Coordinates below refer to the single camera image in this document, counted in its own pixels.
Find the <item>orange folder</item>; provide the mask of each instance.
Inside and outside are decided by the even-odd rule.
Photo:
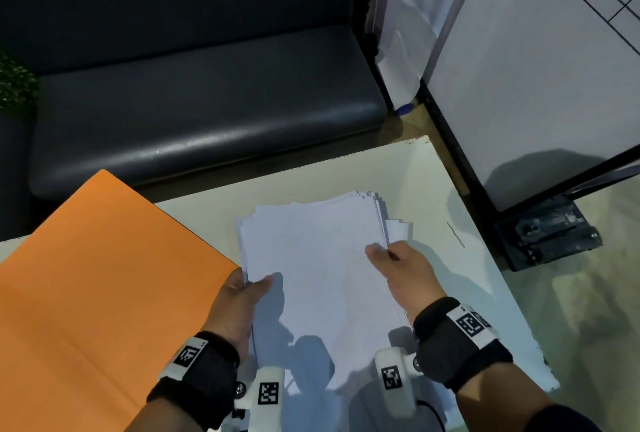
[[[93,176],[0,264],[0,429],[122,432],[234,268]]]

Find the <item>sleeve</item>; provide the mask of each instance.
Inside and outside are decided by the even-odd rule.
[[[551,405],[535,414],[524,432],[600,432],[587,417],[564,405]]]

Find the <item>white tabletop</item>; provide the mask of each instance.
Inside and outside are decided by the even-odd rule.
[[[433,265],[445,291],[480,312],[518,364],[546,391],[558,382],[516,301],[427,137],[158,203],[215,249],[239,263],[236,218],[256,205],[322,201],[376,192],[388,218],[411,222],[410,241]],[[0,243],[0,260],[23,239]],[[447,428],[462,425],[459,414]]]

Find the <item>metal screw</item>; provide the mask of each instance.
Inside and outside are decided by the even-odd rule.
[[[244,397],[246,393],[246,385],[242,381],[236,381],[236,400]]]

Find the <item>left hand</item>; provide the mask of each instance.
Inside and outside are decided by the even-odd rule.
[[[240,355],[240,363],[249,355],[249,337],[253,323],[253,309],[269,292],[271,275],[260,282],[244,286],[242,269],[237,268],[227,278],[211,305],[203,331],[210,331],[231,343]]]

